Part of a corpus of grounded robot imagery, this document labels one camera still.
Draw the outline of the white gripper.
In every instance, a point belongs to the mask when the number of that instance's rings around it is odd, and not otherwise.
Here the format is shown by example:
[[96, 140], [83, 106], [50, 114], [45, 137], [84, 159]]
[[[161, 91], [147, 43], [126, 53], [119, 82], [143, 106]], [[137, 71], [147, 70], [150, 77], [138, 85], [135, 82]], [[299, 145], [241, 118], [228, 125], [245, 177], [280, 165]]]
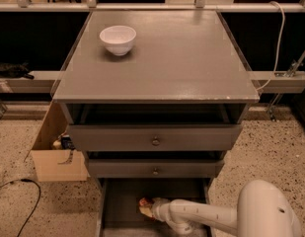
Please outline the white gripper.
[[150, 207], [140, 206], [140, 212], [149, 218], [155, 218], [161, 222], [169, 221], [171, 219], [169, 210], [170, 201], [163, 197], [153, 197], [152, 199], [154, 201], [152, 209]]

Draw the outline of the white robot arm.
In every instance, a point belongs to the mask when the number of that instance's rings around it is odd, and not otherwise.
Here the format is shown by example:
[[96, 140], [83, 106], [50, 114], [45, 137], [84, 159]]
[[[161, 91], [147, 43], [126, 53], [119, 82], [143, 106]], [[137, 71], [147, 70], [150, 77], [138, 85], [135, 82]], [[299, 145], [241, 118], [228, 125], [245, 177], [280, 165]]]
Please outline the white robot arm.
[[302, 237], [301, 223], [285, 195], [263, 180], [241, 189], [237, 208], [160, 197], [144, 197], [138, 205], [142, 214], [166, 222], [181, 235], [192, 233], [198, 223], [235, 237]]

